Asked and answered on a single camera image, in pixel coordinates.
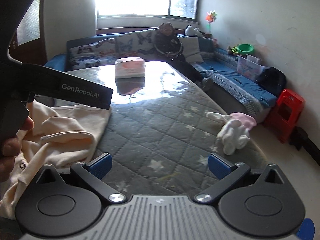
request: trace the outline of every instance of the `red plastic stool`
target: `red plastic stool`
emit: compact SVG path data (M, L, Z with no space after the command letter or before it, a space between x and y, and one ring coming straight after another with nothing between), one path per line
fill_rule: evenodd
M278 140L284 143L296 126L304 105L305 100L301 96L290 89L284 89L263 124L278 130Z

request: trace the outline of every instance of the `black bag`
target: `black bag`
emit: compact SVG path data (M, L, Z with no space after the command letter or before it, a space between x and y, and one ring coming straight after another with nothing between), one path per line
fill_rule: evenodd
M271 67L265 69L257 77L256 83L269 93L279 97L287 85L287 78L280 70Z

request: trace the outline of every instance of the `white floor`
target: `white floor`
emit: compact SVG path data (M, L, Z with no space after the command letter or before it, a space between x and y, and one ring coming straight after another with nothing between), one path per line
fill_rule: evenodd
M316 226L314 240L320 240L320 166L303 148L297 151L288 143L281 144L262 125L253 128L250 135L268 160L279 165L298 192L306 207L306 217Z

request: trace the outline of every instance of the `sofa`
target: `sofa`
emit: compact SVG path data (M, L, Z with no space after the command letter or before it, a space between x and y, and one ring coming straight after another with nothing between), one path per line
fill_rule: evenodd
M156 60L153 45L156 30L97 35L67 42L65 54L56 55L45 66L71 71L114 64L117 58L142 57ZM215 48L208 38L178 35L184 46L183 54L193 67L212 80L206 93L228 114L241 112L262 122L277 97L237 72L237 58Z

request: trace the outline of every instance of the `hand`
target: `hand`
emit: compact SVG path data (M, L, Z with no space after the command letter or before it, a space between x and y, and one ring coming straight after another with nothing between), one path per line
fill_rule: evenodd
M178 57L178 54L176 52L169 52L167 57L176 58L176 57Z
M28 117L20 130L31 130L33 125L33 120ZM10 172L14 167L14 157L20 153L20 150L21 145L17 136L9 138L2 143L1 151L3 157L0 159L0 182L4 182L9 179Z

